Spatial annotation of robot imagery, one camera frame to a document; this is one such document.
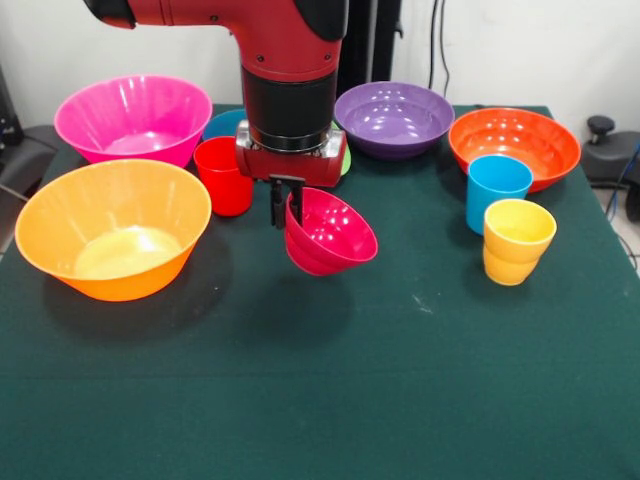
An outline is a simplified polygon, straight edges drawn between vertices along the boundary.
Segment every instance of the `blue cup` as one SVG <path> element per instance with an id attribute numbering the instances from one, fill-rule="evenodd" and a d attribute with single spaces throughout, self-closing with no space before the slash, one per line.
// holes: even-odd
<path id="1" fill-rule="evenodd" d="M 467 225 L 483 234 L 484 212 L 504 198 L 524 198 L 533 184 L 533 172 L 524 163 L 505 155 L 476 158 L 469 165 Z"/>

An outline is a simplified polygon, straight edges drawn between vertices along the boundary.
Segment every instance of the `blue bowl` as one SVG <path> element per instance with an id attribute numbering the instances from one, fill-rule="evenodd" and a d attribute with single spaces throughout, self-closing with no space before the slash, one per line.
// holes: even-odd
<path id="1" fill-rule="evenodd" d="M 214 116 L 202 134 L 203 140 L 216 137 L 235 137 L 238 124 L 247 119 L 247 111 L 243 109 L 229 110 Z"/>

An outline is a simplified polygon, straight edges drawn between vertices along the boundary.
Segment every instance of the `yellow cup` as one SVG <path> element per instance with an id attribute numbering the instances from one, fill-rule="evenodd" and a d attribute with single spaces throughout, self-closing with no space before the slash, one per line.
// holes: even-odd
<path id="1" fill-rule="evenodd" d="M 513 286 L 524 282 L 556 234 L 553 215 L 528 200 L 508 198 L 484 215 L 484 268 L 494 282 Z"/>

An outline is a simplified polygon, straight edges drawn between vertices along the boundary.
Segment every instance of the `red bowl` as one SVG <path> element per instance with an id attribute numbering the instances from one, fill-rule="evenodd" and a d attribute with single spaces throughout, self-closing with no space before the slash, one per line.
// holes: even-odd
<path id="1" fill-rule="evenodd" d="M 520 160 L 533 172 L 529 192 L 544 190 L 580 161 L 580 143 L 549 117 L 516 108 L 485 108 L 462 115 L 449 130 L 449 143 L 465 173 L 483 155 Z"/>
<path id="2" fill-rule="evenodd" d="M 358 212 L 323 190 L 302 190 L 302 226 L 287 199 L 285 242 L 291 261 L 311 275 L 332 275 L 367 263 L 378 241 Z"/>

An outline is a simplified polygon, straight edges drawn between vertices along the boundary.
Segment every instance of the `pink bowl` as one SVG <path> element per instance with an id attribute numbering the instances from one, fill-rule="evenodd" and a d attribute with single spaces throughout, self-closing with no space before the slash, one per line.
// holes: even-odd
<path id="1" fill-rule="evenodd" d="M 212 113 L 209 96 L 196 85 L 134 75 L 73 94 L 56 112 L 54 125 L 90 163 L 146 158 L 184 167 Z"/>
<path id="2" fill-rule="evenodd" d="M 373 260 L 378 241 L 351 206 L 323 190 L 303 189 L 302 226 L 287 200 L 287 254 L 311 275 L 331 275 Z"/>

